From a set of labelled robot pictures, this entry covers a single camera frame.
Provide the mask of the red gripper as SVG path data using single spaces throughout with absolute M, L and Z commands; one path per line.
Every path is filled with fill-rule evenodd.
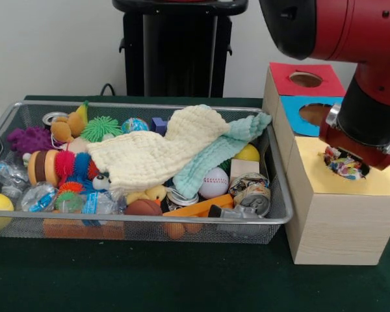
M 385 146 L 369 146 L 351 138 L 340 127 L 340 110 L 340 103 L 331 107 L 320 125 L 319 138 L 329 146 L 343 150 L 378 170 L 390 166 L 390 141 Z

